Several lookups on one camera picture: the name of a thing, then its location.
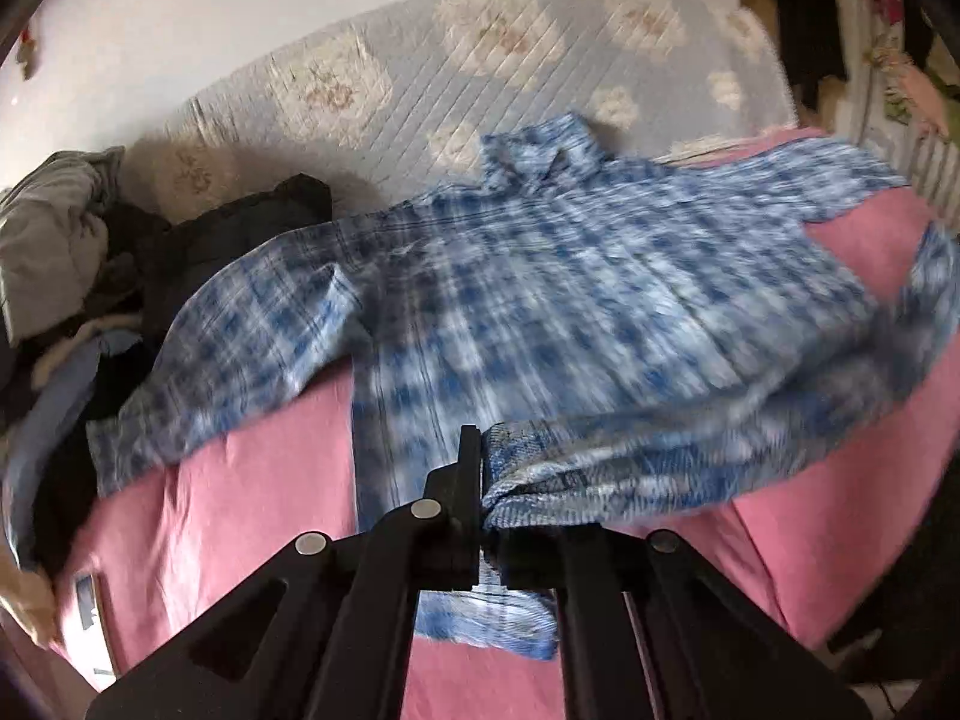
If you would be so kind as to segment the floral hanging fabric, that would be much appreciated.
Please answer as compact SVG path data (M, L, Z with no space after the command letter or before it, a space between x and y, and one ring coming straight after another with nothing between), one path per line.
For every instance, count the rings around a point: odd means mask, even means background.
M848 81L833 130L958 226L958 67L916 0L836 0Z

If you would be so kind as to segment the pink fleece blanket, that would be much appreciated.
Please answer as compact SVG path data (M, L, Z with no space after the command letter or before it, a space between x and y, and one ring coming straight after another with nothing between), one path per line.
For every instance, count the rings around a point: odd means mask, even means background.
M805 137L763 142L743 160ZM905 284L923 200L901 185L809 226L878 299ZM99 493L68 556L94 572L117 667L130 670L309 530L359 523L353 369L322 367L296 398L213 437L114 494ZM802 472L719 504L613 520L623 533L672 525L805 647L818 647L895 561L921 522L958 437L958 328L913 393Z

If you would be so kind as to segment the blue plaid flannel shirt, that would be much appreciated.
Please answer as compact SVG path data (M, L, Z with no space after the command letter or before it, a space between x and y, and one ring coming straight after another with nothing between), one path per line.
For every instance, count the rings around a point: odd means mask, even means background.
M713 167L605 153L574 114L490 135L483 177L283 232L217 271L114 418L114 494L353 369L359 523L483 433L483 522L690 511L802 472L928 377L958 328L930 224L890 299L809 234L900 187L805 137Z

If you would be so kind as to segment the white booklet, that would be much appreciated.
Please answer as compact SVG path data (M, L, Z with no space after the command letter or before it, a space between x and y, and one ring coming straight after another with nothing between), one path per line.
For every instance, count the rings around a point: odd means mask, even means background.
M104 691L114 684L119 670L110 650L103 594L96 574L83 572L73 577L62 635L67 660L93 689Z

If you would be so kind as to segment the grey crumpled garment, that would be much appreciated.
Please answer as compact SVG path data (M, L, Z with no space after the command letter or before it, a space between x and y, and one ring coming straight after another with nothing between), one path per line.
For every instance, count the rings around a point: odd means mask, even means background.
M106 261L103 215L125 149L59 151L2 195L2 317L11 346L78 314Z

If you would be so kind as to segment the blue folded garment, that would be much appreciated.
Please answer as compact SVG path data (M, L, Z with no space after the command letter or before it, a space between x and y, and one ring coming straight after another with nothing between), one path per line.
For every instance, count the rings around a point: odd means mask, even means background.
M32 509L50 457L93 397L101 361L125 353L140 341L142 335L128 328L112 328L83 341L50 374L31 411L16 427L3 478L2 523L14 564L21 571L39 569L31 555L36 543Z

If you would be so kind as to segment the black puffer jacket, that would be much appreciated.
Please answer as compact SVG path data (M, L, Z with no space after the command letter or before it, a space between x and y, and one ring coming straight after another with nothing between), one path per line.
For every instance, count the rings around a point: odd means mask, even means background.
M331 189L306 174L179 224L119 203L104 213L107 260L78 335L122 327L164 337L185 301L226 265L278 234L331 219Z

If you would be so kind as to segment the grey floral quilted mattress pad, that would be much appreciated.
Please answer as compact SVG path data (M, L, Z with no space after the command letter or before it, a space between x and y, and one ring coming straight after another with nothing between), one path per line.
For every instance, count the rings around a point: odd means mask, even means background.
M187 99L127 151L174 223L297 172L342 215L477 179L489 133L578 112L615 153L675 163L796 125L748 10L703 0L407 0L338 21Z

